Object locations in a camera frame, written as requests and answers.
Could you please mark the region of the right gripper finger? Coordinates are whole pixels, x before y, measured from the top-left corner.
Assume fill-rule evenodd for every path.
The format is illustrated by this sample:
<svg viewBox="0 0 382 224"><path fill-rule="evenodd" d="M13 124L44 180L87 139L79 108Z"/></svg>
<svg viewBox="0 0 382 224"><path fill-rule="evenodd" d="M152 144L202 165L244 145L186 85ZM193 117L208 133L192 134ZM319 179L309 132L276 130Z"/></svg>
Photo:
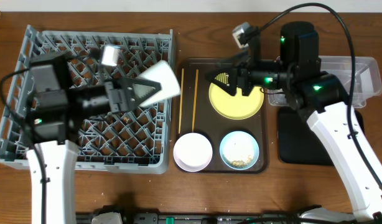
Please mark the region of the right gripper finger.
<svg viewBox="0 0 382 224"><path fill-rule="evenodd" d="M220 87L223 91L231 96L236 95L237 89L237 75L238 71L236 68L218 68L212 70L205 75L205 79Z"/></svg>
<svg viewBox="0 0 382 224"><path fill-rule="evenodd" d="M216 63L217 67L225 67L225 66L239 66L242 63L246 63L249 60L248 51L242 51L236 55L233 55L229 58L224 58L219 60Z"/></svg>

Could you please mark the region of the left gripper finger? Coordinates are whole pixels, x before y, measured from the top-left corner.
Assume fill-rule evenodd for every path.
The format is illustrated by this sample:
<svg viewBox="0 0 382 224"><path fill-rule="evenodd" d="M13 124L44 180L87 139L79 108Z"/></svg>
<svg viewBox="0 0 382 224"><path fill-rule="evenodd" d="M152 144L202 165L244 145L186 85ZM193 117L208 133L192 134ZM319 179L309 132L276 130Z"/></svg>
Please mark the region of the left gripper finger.
<svg viewBox="0 0 382 224"><path fill-rule="evenodd" d="M153 88L154 90L161 90L161 84L159 82L146 80L146 79L138 79L138 78L128 78L123 77L118 80L118 83L125 87L133 87L133 85L142 85Z"/></svg>
<svg viewBox="0 0 382 224"><path fill-rule="evenodd" d="M133 89L136 99L140 102L140 107L148 107L161 100L159 90L156 87L134 85Z"/></svg>

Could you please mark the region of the wooden chopstick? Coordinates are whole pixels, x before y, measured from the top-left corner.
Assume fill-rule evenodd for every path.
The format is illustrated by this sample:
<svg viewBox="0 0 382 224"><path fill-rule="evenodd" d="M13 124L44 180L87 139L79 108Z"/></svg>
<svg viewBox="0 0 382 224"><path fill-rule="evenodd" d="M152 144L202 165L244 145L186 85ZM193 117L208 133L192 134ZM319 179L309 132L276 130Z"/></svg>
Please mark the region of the wooden chopstick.
<svg viewBox="0 0 382 224"><path fill-rule="evenodd" d="M184 68L181 69L178 134L181 133L181 125L182 125L183 92L184 92Z"/></svg>
<svg viewBox="0 0 382 224"><path fill-rule="evenodd" d="M196 69L196 71L195 71L194 96L193 96L193 111L192 111L192 132L195 131L195 117L196 117L197 93L198 93L198 75L199 75L199 70Z"/></svg>

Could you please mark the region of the light blue bowl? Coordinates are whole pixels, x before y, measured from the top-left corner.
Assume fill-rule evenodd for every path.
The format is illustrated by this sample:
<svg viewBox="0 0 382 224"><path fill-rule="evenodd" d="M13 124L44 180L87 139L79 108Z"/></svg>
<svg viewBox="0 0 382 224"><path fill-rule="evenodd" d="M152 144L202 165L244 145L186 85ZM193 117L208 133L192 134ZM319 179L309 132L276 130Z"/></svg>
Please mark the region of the light blue bowl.
<svg viewBox="0 0 382 224"><path fill-rule="evenodd" d="M260 156L260 148L257 140L244 131L233 131L228 133L220 143L220 157L222 161L233 170L247 170L252 168L258 161ZM244 168L232 168L226 161L229 157L241 157L253 155L253 161Z"/></svg>

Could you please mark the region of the rice and food scraps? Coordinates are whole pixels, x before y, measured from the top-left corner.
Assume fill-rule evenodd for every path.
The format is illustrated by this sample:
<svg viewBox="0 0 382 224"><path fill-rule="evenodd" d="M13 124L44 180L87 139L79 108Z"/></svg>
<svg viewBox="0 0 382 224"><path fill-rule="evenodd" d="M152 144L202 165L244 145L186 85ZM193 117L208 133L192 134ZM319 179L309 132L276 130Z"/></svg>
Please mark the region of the rice and food scraps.
<svg viewBox="0 0 382 224"><path fill-rule="evenodd" d="M226 161L232 168L244 168L253 161L253 155L249 154L241 157L229 157L226 158Z"/></svg>

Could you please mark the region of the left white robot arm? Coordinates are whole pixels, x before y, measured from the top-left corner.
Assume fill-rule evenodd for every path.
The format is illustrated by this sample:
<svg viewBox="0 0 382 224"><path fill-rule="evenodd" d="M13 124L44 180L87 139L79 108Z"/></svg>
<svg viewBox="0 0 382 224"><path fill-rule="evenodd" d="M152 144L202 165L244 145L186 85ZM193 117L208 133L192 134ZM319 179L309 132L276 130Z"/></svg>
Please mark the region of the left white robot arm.
<svg viewBox="0 0 382 224"><path fill-rule="evenodd" d="M37 100L27 112L24 133L32 149L27 152L32 191L42 193L32 202L33 223L75 223L75 167L78 130L85 119L106 113L135 110L162 90L159 82L122 77L102 85L73 87L68 63L70 52L52 52L30 61Z"/></svg>

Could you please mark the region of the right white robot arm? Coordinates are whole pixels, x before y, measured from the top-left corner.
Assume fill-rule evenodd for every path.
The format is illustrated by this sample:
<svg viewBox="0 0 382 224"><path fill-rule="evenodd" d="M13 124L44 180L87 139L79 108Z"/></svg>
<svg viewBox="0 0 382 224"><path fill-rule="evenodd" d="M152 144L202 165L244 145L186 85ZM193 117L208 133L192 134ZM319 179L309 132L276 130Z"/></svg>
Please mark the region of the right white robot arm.
<svg viewBox="0 0 382 224"><path fill-rule="evenodd" d="M382 223L382 164L367 141L352 105L352 91L321 69L319 35L309 22L282 26L280 57L263 60L260 29L244 23L233 30L243 52L205 75L229 95L247 96L260 86L281 90L328 152L350 198L354 219Z"/></svg>

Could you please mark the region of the black waste tray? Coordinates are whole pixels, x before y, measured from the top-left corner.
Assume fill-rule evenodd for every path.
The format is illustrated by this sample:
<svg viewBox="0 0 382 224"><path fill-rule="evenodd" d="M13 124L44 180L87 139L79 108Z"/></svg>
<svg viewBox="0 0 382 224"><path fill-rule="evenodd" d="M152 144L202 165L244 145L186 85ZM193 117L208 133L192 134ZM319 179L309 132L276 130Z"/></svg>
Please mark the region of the black waste tray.
<svg viewBox="0 0 382 224"><path fill-rule="evenodd" d="M307 123L290 107L282 107L277 114L279 158L288 164L333 166L333 162L319 138Z"/></svg>

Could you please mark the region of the clear plastic waste bin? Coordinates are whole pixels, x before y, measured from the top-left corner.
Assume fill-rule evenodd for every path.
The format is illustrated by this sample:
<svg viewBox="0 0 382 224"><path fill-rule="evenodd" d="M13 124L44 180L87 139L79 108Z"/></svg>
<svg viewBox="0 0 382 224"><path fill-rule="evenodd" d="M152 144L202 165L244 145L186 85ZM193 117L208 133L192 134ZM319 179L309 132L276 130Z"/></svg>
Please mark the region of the clear plastic waste bin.
<svg viewBox="0 0 382 224"><path fill-rule="evenodd" d="M343 88L350 91L352 62L350 56L320 56L321 71L334 75L334 79L312 84L312 92L323 96L331 90ZM382 94L382 83L378 63L373 57L355 58L355 81L353 88L353 107L363 108L366 100Z"/></svg>

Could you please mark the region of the yellow plate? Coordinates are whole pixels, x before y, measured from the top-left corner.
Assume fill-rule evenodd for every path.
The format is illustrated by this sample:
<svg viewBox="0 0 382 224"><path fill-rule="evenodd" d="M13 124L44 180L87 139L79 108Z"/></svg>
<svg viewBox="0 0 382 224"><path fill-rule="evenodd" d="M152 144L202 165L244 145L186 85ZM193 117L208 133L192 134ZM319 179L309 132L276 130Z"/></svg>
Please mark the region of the yellow plate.
<svg viewBox="0 0 382 224"><path fill-rule="evenodd" d="M262 107L264 94L260 87L254 87L249 96L243 96L241 88L231 96L219 86L211 84L208 91L211 105L215 111L225 118L242 120L255 115Z"/></svg>

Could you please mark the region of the dark brown serving tray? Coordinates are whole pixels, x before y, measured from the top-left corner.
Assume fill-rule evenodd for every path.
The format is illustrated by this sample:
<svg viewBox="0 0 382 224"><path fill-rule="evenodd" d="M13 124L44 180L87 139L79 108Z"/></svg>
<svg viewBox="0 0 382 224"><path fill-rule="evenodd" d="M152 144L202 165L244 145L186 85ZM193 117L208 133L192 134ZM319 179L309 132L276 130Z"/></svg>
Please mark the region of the dark brown serving tray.
<svg viewBox="0 0 382 224"><path fill-rule="evenodd" d="M195 117L195 132L204 135L212 144L213 157L209 165L202 170L204 173L238 173L258 174L263 172L269 162L268 135L266 125L266 100L261 109L252 117L233 120L218 114L210 103L208 91L210 82L206 81L205 74L216 69L215 58L190 58L179 65L178 75L181 78L181 69L184 68L184 92L182 104L182 125L179 136L192 131L193 96L195 86L195 71L199 70L197 109ZM219 147L221 140L230 132L244 131L257 140L260 156L257 163L247 170L233 170L221 159Z"/></svg>

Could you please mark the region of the grey plastic dish rack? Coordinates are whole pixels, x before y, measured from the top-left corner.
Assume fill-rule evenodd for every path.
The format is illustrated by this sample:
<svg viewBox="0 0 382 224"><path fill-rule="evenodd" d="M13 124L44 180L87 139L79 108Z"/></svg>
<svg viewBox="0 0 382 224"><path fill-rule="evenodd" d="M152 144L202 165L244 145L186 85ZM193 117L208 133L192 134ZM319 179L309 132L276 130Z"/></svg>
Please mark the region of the grey plastic dish rack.
<svg viewBox="0 0 382 224"><path fill-rule="evenodd" d="M115 67L101 64L103 48L121 49ZM70 52L68 67L73 87L102 85L122 77L137 78L161 60L173 68L173 34L130 34L114 32L37 31L28 26L17 59L9 93L1 95L4 112L0 122L0 163L27 169L32 144L24 133L25 118L35 110L29 100L35 90L30 61L42 54ZM106 113L85 119L78 130L76 168L119 173L162 174L168 167L171 100L148 107Z"/></svg>

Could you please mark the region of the pink plate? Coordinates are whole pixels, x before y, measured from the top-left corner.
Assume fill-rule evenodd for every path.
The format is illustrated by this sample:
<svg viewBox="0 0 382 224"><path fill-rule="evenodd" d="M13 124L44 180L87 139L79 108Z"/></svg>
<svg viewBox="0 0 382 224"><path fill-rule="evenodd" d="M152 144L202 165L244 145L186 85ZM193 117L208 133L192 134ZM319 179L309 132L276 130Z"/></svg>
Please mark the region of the pink plate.
<svg viewBox="0 0 382 224"><path fill-rule="evenodd" d="M204 135L187 133L175 142L173 155L175 163L182 170L198 172L209 165L213 157L213 148Z"/></svg>

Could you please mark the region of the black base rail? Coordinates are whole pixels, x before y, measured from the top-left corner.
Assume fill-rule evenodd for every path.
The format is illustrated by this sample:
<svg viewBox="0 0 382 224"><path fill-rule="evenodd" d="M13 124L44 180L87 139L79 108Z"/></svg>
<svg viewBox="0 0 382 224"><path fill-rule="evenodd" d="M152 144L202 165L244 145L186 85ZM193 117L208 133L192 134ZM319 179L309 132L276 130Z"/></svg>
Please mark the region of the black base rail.
<svg viewBox="0 0 382 224"><path fill-rule="evenodd" d="M237 223L356 223L351 214L326 210L318 205L294 212L267 211L257 214L224 213L161 213L158 210L135 210L107 205L93 212L77 212L77 223L133 224L237 224Z"/></svg>

